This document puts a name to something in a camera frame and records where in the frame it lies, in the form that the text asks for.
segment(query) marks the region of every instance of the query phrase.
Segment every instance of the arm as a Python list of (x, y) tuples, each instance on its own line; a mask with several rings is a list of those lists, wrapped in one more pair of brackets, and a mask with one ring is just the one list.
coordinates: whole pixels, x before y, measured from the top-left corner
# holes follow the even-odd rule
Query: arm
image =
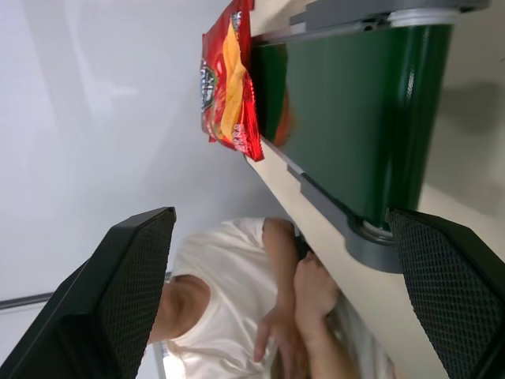
[(297, 268), (294, 279), (295, 319), (307, 352), (314, 379), (358, 379), (349, 354), (326, 322), (335, 307), (339, 288), (314, 253)]
[(266, 219), (263, 243), (277, 283), (277, 301), (258, 327), (254, 360), (263, 359), (269, 337), (279, 345), (284, 377), (303, 377), (306, 352), (294, 321), (294, 274), (298, 264), (294, 226), (281, 219)]

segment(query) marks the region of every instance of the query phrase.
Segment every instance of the man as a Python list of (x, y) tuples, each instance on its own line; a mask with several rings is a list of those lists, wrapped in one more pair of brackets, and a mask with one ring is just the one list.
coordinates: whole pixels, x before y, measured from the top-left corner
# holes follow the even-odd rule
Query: man
[[(307, 374), (300, 327), (314, 374), (320, 375), (327, 367), (319, 354), (328, 356), (321, 349), (343, 353), (319, 322), (336, 301), (335, 289), (317, 297), (319, 279), (305, 286), (320, 271), (320, 266), (313, 269), (317, 261), (311, 254), (298, 269), (295, 295), (298, 261), (294, 226), (286, 220), (234, 220), (191, 236), (163, 288), (149, 342), (168, 340), (170, 353), (184, 366), (183, 377), (225, 379), (270, 377), (276, 353), (271, 340), (279, 349), (283, 376), (296, 379)], [(323, 344), (316, 342), (320, 336)], [(339, 361), (335, 372), (345, 373), (350, 361)]]

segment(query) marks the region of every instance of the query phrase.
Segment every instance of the snack bag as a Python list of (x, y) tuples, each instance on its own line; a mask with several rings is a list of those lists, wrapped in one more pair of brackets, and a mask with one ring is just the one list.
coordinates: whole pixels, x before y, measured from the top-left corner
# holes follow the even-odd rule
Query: snack bag
[(262, 160), (253, 81), (249, 76), (252, 0), (233, 0), (203, 35), (202, 129), (209, 141)]

